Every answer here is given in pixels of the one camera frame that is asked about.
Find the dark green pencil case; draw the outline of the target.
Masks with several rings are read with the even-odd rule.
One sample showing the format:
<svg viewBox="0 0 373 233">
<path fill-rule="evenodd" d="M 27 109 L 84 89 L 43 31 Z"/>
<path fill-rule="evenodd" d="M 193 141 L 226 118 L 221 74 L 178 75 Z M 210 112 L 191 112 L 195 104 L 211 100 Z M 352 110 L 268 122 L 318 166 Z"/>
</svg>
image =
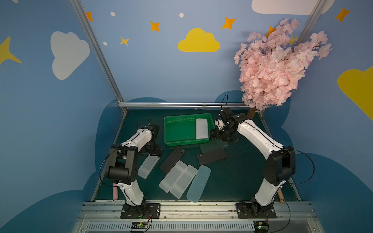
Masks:
<svg viewBox="0 0 373 233">
<path fill-rule="evenodd" d="M 226 141 L 222 141 L 221 139 L 211 141 L 205 144 L 200 145 L 200 149 L 202 153 L 208 153 L 211 151 L 219 150 L 219 149 L 225 149 L 228 148 L 229 144 Z"/>
</svg>

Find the white opaque pencil case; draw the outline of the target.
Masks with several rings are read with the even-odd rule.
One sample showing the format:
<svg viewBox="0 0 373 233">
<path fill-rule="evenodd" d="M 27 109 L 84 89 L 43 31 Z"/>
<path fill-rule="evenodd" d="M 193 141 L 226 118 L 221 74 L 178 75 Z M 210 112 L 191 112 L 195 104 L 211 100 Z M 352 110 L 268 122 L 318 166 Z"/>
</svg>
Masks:
<svg viewBox="0 0 373 233">
<path fill-rule="evenodd" d="M 205 118 L 196 119 L 196 139 L 208 139 L 208 120 Z"/>
</svg>

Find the black pencil case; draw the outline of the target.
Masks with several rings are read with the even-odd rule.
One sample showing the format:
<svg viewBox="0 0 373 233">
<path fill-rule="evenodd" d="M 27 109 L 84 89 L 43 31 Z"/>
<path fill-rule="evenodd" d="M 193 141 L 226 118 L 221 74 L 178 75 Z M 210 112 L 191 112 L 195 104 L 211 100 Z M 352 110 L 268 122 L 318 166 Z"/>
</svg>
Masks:
<svg viewBox="0 0 373 233">
<path fill-rule="evenodd" d="M 175 147 L 171 154 L 168 155 L 164 162 L 160 165 L 160 169 L 164 173 L 168 174 L 171 169 L 177 164 L 177 162 L 182 158 L 185 151 L 186 150 L 181 146 Z"/>
</svg>

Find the green plastic storage tray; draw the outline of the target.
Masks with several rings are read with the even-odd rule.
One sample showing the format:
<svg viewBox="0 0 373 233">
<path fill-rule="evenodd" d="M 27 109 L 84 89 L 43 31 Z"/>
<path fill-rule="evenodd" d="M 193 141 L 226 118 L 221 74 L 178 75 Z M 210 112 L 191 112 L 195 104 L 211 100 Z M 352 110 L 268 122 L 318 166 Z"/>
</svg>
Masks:
<svg viewBox="0 0 373 233">
<path fill-rule="evenodd" d="M 196 138 L 197 119 L 207 120 L 207 138 Z M 168 147 L 204 144 L 209 142 L 210 131 L 215 129 L 210 113 L 164 117 L 164 142 Z"/>
</svg>

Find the dark grey pencil case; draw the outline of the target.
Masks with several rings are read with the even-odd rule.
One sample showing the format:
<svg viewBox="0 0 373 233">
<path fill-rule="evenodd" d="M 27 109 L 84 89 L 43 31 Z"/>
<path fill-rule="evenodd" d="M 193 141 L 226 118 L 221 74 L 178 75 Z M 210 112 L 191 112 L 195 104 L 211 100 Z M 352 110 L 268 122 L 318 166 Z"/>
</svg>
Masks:
<svg viewBox="0 0 373 233">
<path fill-rule="evenodd" d="M 200 165 L 206 165 L 227 158 L 225 149 L 209 151 L 197 156 Z"/>
</svg>

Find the light teal frosted pencil case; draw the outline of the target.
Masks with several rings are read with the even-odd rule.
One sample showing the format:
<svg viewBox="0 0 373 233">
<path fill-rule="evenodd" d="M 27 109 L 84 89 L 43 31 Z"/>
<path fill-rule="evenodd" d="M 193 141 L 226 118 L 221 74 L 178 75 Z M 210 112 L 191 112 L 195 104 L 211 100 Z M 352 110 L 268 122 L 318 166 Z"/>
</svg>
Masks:
<svg viewBox="0 0 373 233">
<path fill-rule="evenodd" d="M 211 169 L 207 166 L 200 166 L 196 176 L 194 177 L 189 190 L 187 192 L 187 199 L 192 203 L 197 203 L 205 190 L 207 182 L 210 178 Z"/>
</svg>

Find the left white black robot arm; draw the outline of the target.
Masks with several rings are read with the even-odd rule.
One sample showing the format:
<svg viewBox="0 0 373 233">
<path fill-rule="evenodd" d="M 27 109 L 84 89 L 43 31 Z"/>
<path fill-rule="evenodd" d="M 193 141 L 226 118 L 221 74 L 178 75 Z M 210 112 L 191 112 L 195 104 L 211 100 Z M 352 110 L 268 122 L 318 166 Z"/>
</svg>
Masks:
<svg viewBox="0 0 373 233">
<path fill-rule="evenodd" d="M 159 130 L 157 124 L 142 126 L 127 141 L 110 148 L 105 175 L 121 189 L 130 207 L 140 207 L 145 202 L 137 182 L 139 156 L 145 154 L 147 159 L 159 160 L 162 148 L 155 142 Z"/>
</svg>

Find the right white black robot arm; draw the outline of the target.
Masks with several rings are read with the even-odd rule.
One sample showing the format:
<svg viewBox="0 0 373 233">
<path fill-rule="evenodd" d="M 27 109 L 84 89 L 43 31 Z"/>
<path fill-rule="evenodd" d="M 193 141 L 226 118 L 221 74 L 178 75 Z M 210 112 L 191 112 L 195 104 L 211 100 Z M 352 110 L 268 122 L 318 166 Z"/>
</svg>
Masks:
<svg viewBox="0 0 373 233">
<path fill-rule="evenodd" d="M 263 181 L 252 199 L 257 210 L 270 207 L 279 189 L 296 172 L 293 147 L 285 147 L 261 130 L 244 113 L 234 114 L 230 108 L 221 109 L 215 120 L 216 129 L 211 131 L 213 140 L 227 141 L 238 133 L 249 140 L 264 156 Z"/>
</svg>

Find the purple pink toy shovel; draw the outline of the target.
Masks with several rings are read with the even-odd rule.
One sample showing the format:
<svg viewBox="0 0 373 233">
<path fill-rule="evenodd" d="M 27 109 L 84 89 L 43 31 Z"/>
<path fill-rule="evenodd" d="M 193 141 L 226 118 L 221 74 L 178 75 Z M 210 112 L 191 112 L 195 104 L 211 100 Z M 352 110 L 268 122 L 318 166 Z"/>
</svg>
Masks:
<svg viewBox="0 0 373 233">
<path fill-rule="evenodd" d="M 113 200 L 116 201 L 119 198 L 119 193 L 118 193 L 118 186 L 116 184 L 113 184 Z"/>
</svg>

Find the pink artificial blossom tree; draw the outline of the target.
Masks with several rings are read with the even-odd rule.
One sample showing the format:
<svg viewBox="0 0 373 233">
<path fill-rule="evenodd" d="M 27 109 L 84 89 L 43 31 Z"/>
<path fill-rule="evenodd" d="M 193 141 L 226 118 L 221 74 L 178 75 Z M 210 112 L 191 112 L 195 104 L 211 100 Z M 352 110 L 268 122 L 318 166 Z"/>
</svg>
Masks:
<svg viewBox="0 0 373 233">
<path fill-rule="evenodd" d="M 241 71 L 242 101 L 249 108 L 262 112 L 273 105 L 282 106 L 314 58 L 329 55 L 332 45 L 323 31 L 293 45 L 292 34 L 299 24 L 296 19 L 285 18 L 265 36 L 252 32 L 235 54 L 235 64 Z"/>
</svg>

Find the left small circuit board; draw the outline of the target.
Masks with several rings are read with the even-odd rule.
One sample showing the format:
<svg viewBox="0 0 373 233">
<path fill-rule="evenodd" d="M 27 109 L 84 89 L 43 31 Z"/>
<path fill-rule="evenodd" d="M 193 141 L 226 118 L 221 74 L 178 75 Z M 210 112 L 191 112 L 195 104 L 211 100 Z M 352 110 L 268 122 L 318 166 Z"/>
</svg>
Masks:
<svg viewBox="0 0 373 233">
<path fill-rule="evenodd" d="M 148 223 L 147 222 L 134 221 L 134 222 L 131 223 L 130 232 L 146 231 L 147 229 L 148 229 Z"/>
</svg>

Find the right small circuit board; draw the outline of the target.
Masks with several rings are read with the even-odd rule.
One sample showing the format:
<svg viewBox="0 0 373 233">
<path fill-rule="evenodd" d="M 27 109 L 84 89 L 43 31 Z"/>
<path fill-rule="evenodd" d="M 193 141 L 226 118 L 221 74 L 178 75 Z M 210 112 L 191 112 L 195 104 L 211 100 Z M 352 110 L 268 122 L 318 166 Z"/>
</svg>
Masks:
<svg viewBox="0 0 373 233">
<path fill-rule="evenodd" d="M 254 233 L 268 233 L 269 224 L 268 222 L 256 221 L 254 222 Z"/>
</svg>

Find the aluminium back frame bar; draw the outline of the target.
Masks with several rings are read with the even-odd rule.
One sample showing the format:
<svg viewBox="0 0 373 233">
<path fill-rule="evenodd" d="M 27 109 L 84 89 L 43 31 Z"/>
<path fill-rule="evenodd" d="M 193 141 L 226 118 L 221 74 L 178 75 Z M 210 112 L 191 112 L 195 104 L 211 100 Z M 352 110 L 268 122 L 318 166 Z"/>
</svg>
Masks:
<svg viewBox="0 0 373 233">
<path fill-rule="evenodd" d="M 246 108 L 244 103 L 151 103 L 151 102 L 118 102 L 121 108 Z"/>
</svg>

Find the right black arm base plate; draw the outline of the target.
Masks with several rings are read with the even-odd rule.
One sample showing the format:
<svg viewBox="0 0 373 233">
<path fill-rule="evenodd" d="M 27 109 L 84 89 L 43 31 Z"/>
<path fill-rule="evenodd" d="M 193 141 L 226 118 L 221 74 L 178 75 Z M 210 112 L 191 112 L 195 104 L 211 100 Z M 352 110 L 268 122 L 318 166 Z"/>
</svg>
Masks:
<svg viewBox="0 0 373 233">
<path fill-rule="evenodd" d="M 236 203 L 237 215 L 238 218 L 262 218 L 262 219 L 271 219 L 277 218 L 275 209 L 272 204 L 268 206 L 260 206 L 257 203 L 245 203 L 238 202 Z"/>
</svg>

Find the aluminium front rail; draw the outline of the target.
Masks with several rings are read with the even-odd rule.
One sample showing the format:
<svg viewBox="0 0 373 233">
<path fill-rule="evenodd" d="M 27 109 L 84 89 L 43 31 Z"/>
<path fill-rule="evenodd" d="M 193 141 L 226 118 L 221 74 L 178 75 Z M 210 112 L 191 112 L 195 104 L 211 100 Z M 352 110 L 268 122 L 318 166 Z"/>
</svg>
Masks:
<svg viewBox="0 0 373 233">
<path fill-rule="evenodd" d="M 274 204 L 277 218 L 238 218 L 236 203 L 150 201 L 161 204 L 159 219 L 121 219 L 123 202 L 84 203 L 74 233 L 254 233 L 254 222 L 268 222 L 268 233 L 323 233 L 310 202 Z M 131 223 L 148 223 L 146 231 L 130 232 Z"/>
</svg>

